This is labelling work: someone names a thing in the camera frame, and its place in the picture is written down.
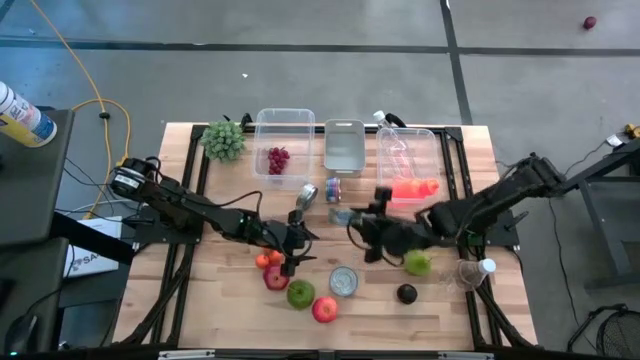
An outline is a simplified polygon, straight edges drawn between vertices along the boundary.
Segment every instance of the plastic bin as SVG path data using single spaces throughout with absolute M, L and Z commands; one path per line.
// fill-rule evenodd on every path
M 358 177 L 366 163 L 364 123 L 327 120 L 324 124 L 324 167 L 330 176 Z
M 382 128 L 376 135 L 378 184 L 391 187 L 391 202 L 421 203 L 439 188 L 440 159 L 427 129 Z
M 256 119 L 253 143 L 253 176 L 265 185 L 299 190 L 312 172 L 316 118 L 307 109 L 263 109 Z M 289 159 L 280 175 L 269 174 L 269 149 L 285 148 Z

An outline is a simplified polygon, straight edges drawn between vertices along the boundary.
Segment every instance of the clear plastic container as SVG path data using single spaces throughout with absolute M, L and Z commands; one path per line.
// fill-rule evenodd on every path
M 262 109 L 253 141 L 253 176 L 273 188 L 299 190 L 309 182 L 316 117 L 307 109 Z M 269 174 L 269 150 L 287 150 L 282 173 Z
M 427 129 L 383 127 L 378 143 L 378 185 L 391 187 L 393 203 L 421 203 L 438 193 L 440 159 Z

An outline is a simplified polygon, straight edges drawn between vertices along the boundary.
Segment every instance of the small orange fruit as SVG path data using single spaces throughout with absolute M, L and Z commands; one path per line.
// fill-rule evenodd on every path
M 267 255 L 260 254 L 256 256 L 256 266 L 259 267 L 260 269 L 266 268 L 267 266 L 269 266 L 269 263 L 270 263 L 270 259 Z
M 273 251 L 269 254 L 269 263 L 271 265 L 280 265 L 284 260 L 284 256 L 277 251 Z

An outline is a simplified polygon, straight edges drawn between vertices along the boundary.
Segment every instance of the yellow cable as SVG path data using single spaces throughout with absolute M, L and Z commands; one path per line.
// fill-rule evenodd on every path
M 91 84 L 91 87 L 93 88 L 93 91 L 96 93 L 96 98 L 97 99 L 87 100 L 87 101 L 85 101 L 85 102 L 83 102 L 81 104 L 78 104 L 78 105 L 74 106 L 72 108 L 72 110 L 73 111 L 77 111 L 77 110 L 79 110 L 80 108 L 82 108 L 83 106 L 85 106 L 87 104 L 92 104 L 92 103 L 97 102 L 97 103 L 100 104 L 101 111 L 103 113 L 105 113 L 105 112 L 107 112 L 107 110 L 104 107 L 104 103 L 106 102 L 106 103 L 115 105 L 120 110 L 122 110 L 122 112 L 124 113 L 124 116 L 127 119 L 127 139 L 126 139 L 126 142 L 125 142 L 124 155 L 122 156 L 122 159 L 120 159 L 120 161 L 118 162 L 118 165 L 120 165 L 124 161 L 124 159 L 129 157 L 129 142 L 131 141 L 131 117 L 129 116 L 129 113 L 127 112 L 127 110 L 125 110 L 125 108 L 122 105 L 118 104 L 117 102 L 115 102 L 113 100 L 103 99 L 102 96 L 100 96 L 100 92 L 98 91 L 98 87 L 96 86 L 96 83 L 93 81 L 93 78 L 91 77 L 91 75 L 89 74 L 87 69 L 82 64 L 82 61 L 80 61 L 80 58 L 78 58 L 78 56 L 71 49 L 69 44 L 67 44 L 67 41 L 64 39 L 64 37 L 62 37 L 62 35 L 58 31 L 58 29 L 55 27 L 55 25 L 53 25 L 51 20 L 49 20 L 49 17 L 47 16 L 47 14 L 45 14 L 44 11 L 42 11 L 42 9 L 40 8 L 40 6 L 38 6 L 38 4 L 35 2 L 35 0 L 30 0 L 30 1 L 31 1 L 31 4 L 33 5 L 33 7 L 40 13 L 40 16 L 42 16 L 42 18 L 49 24 L 51 29 L 56 33 L 56 35 L 58 36 L 58 39 L 60 39 L 62 44 L 64 44 L 64 46 L 67 48 L 67 50 L 69 50 L 69 53 L 75 59 L 75 61 L 78 63 L 78 65 L 80 66 L 80 68 L 84 72 L 85 76 L 87 77 L 87 80 L 89 80 L 89 84 Z M 96 201 L 93 203 L 93 206 L 91 206 L 91 209 L 89 210 L 87 215 L 84 216 L 84 219 L 90 219 L 92 217 L 91 214 L 92 214 L 93 210 L 95 209 L 95 207 L 98 205 L 98 202 L 100 202 L 100 198 L 102 197 L 102 193 L 104 192 L 104 186 L 105 186 L 104 184 L 106 184 L 107 181 L 109 180 L 109 173 L 111 171 L 111 146 L 109 144 L 109 124 L 107 122 L 107 119 L 103 119 L 103 120 L 104 120 L 104 142 L 105 142 L 105 146 L 107 148 L 107 173 L 105 175 L 104 181 L 102 182 L 103 185 L 100 186 L 100 190 L 102 190 L 102 191 L 100 191 L 100 193 L 98 193 L 98 197 L 96 198 Z

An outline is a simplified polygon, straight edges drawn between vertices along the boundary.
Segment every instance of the green apple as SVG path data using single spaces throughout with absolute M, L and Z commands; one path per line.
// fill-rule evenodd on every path
M 425 276 L 431 272 L 431 259 L 420 250 L 411 250 L 404 256 L 404 269 L 411 275 Z
M 311 306 L 315 297 L 315 288 L 306 280 L 293 281 L 287 289 L 287 301 L 298 310 Z

